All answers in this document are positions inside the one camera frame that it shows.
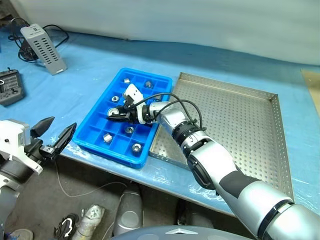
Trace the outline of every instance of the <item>black electronic device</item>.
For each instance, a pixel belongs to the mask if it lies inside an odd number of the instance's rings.
[[[8,106],[21,100],[24,96],[19,71],[8,68],[7,71],[0,72],[0,105]]]

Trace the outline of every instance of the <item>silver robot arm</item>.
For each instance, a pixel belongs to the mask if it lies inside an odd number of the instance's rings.
[[[167,102],[154,102],[154,117]],[[320,240],[320,217],[269,184],[244,175],[219,143],[176,108],[156,119],[180,146],[196,181],[216,190],[243,225],[261,240]]]

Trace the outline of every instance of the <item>blue plastic tray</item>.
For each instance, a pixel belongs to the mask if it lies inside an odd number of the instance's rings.
[[[156,134],[158,124],[142,125],[107,120],[107,112],[110,108],[123,105],[125,99],[122,93],[129,86],[129,84],[124,83],[126,78],[130,79],[130,83],[140,90],[144,98],[157,93],[171,92],[172,79],[169,77],[122,68],[77,128],[73,141],[89,152],[138,169],[142,168],[147,160],[149,148]],[[152,82],[152,89],[145,87],[146,81]],[[113,96],[118,96],[119,101],[112,102],[111,98]],[[168,99],[169,96],[167,95],[161,97],[162,101],[167,101]],[[129,126],[134,127],[132,134],[125,132],[126,127]],[[110,144],[104,142],[103,136],[106,133],[112,136]],[[132,152],[132,145],[135,143],[139,143],[142,146],[142,151],[139,155],[134,155]]]

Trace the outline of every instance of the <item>gray power supply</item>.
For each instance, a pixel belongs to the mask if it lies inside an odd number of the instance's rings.
[[[20,31],[52,75],[61,73],[67,69],[65,62],[60,57],[50,37],[43,28],[38,24],[32,24],[22,27]]]

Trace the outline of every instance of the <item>table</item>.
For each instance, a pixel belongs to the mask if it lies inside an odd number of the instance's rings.
[[[18,59],[18,48],[0,30],[0,70],[18,69],[26,97],[0,106],[0,119],[13,118],[34,125],[55,116],[41,137],[53,143],[73,122],[84,119],[116,73],[123,67],[164,75],[176,83],[180,72],[279,94],[295,202],[320,214],[320,119],[301,76],[301,69],[319,67],[278,61],[219,48],[172,42],[127,41],[70,33],[58,48],[68,69],[52,76],[40,64]],[[134,180],[194,203],[231,213],[214,191],[201,188],[190,171],[148,157],[133,169],[96,156],[71,142],[63,155]]]

